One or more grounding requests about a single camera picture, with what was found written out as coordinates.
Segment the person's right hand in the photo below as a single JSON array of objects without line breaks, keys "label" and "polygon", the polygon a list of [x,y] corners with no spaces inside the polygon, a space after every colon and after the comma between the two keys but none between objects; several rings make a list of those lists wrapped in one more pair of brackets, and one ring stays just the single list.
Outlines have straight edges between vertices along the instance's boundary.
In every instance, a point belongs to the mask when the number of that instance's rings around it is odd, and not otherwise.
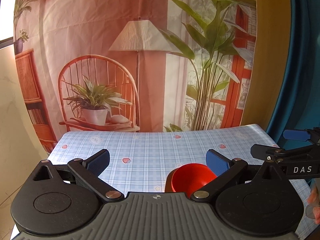
[{"label": "person's right hand", "polygon": [[317,187],[314,185],[310,196],[308,197],[308,205],[305,209],[305,215],[313,219],[314,223],[320,224],[320,207],[319,207],[319,193]]}]

